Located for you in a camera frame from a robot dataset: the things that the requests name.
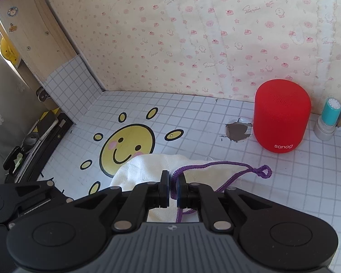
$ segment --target pink cheek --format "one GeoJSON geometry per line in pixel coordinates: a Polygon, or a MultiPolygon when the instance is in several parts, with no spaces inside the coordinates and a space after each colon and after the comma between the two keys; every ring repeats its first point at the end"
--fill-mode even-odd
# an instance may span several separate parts
{"type": "Polygon", "coordinates": [[[136,157],[136,156],[140,156],[140,155],[144,155],[144,153],[143,152],[135,152],[135,154],[133,155],[133,157],[136,157]]]}
{"type": "Polygon", "coordinates": [[[109,143],[109,150],[115,149],[117,146],[117,141],[113,140],[111,143],[109,143]]]}

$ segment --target white tile wall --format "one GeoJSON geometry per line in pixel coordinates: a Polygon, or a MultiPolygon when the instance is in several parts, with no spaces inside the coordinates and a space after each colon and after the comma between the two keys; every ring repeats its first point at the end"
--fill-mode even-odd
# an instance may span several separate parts
{"type": "Polygon", "coordinates": [[[102,94],[79,55],[51,73],[43,87],[75,123],[102,94]]]}

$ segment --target gray gripper base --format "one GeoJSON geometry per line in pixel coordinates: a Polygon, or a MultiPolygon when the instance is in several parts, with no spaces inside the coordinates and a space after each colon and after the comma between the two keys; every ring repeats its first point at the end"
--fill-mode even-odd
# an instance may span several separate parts
{"type": "MultiPolygon", "coordinates": [[[[271,273],[247,258],[229,235],[203,223],[143,223],[113,237],[93,262],[71,273],[271,273]]],[[[322,268],[314,273],[329,273],[322,268]]],[[[17,269],[15,273],[28,273],[17,269]]]]}

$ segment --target drawstring bag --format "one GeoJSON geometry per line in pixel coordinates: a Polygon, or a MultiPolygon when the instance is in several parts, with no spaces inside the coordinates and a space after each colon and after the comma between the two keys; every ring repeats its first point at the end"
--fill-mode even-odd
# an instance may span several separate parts
{"type": "Polygon", "coordinates": [[[237,178],[248,172],[253,172],[262,179],[270,178],[272,175],[272,170],[267,165],[253,168],[248,164],[238,162],[206,162],[190,160],[183,155],[147,154],[134,157],[121,166],[110,186],[120,186],[123,191],[131,191],[140,183],[159,182],[163,170],[168,170],[172,175],[169,207],[151,209],[148,222],[181,222],[183,214],[193,212],[192,210],[183,212],[177,208],[176,180],[182,172],[187,183],[197,182],[210,185],[217,192],[222,192],[237,178]]]}

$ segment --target wooden panel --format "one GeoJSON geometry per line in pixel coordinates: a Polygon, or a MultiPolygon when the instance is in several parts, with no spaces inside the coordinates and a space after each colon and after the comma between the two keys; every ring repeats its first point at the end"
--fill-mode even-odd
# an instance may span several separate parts
{"type": "Polygon", "coordinates": [[[76,56],[44,0],[0,0],[0,21],[9,39],[39,80],[76,56]],[[17,14],[8,10],[17,7],[17,14]]]}

